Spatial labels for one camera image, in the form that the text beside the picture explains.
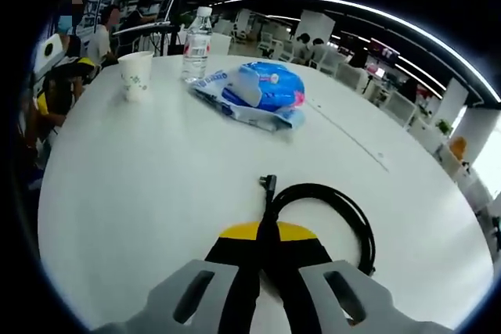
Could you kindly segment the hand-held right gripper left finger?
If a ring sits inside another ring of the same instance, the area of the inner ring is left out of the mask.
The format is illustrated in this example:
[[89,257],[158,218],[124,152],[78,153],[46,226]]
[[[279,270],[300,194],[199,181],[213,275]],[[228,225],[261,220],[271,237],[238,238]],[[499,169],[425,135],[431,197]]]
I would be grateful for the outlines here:
[[259,223],[221,233],[203,260],[191,260],[151,289],[145,307],[94,333],[248,333],[260,293]]

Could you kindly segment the person's left hand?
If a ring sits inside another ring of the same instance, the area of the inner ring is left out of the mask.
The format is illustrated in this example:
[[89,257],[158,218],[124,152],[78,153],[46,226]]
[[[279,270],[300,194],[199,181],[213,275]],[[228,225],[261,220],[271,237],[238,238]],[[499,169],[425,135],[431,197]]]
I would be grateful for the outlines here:
[[79,100],[82,93],[83,77],[51,78],[46,91],[48,119],[55,126],[61,127],[72,105]]

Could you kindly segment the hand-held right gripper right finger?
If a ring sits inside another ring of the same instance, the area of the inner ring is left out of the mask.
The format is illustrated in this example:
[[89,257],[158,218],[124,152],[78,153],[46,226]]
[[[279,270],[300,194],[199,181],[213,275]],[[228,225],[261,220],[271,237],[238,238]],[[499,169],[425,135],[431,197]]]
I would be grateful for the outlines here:
[[448,333],[399,311],[388,289],[345,260],[334,261],[316,234],[280,221],[269,279],[293,333]]

